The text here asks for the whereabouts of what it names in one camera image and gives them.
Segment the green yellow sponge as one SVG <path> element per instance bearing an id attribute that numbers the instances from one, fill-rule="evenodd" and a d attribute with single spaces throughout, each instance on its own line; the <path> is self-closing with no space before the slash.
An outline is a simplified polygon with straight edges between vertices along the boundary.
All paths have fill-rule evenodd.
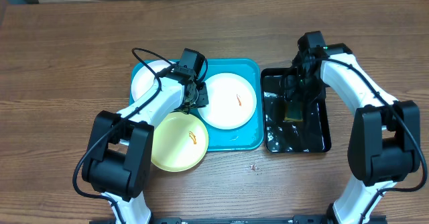
<path id="1" fill-rule="evenodd" d="M 302 116 L 302 104 L 299 101 L 288 101 L 285 105 L 285 121 L 297 121 L 303 120 Z"/>

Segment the white plate with ketchup streak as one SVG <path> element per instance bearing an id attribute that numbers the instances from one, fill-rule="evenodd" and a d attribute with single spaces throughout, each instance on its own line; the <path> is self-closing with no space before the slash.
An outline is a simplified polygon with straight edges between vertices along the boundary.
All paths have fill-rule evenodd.
<path id="1" fill-rule="evenodd" d="M 220 73 L 204 83 L 208 105 L 198 113 L 209 125 L 230 130 L 245 125 L 253 117 L 257 106 L 255 90 L 242 76 Z"/>

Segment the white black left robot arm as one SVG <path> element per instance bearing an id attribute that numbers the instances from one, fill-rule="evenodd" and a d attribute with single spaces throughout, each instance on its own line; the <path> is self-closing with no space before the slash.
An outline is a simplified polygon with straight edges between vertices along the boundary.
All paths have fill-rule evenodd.
<path id="1" fill-rule="evenodd" d="M 144 67 L 154 76 L 152 86 L 130 106 L 95 117 L 88 147 L 72 176 L 79 195 L 109 202 L 112 223 L 151 223 L 143 186 L 154 131 L 169 113 L 208 104 L 203 82 L 208 60 L 200 52 L 186 48 L 179 61 L 168 62 L 159 72 L 149 64 Z"/>

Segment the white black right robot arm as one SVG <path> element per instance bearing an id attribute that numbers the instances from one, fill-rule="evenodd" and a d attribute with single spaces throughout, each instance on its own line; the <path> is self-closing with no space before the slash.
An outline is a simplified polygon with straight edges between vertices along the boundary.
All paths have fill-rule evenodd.
<path id="1" fill-rule="evenodd" d="M 371 223 L 371 212 L 387 192 L 424 187 L 428 167 L 417 104 L 399 101 L 379 87 L 344 43 L 328 45 L 320 31 L 305 33 L 280 86 L 282 121 L 303 121 L 307 106 L 326 87 L 354 116 L 347 150 L 352 175 L 324 223 Z"/>

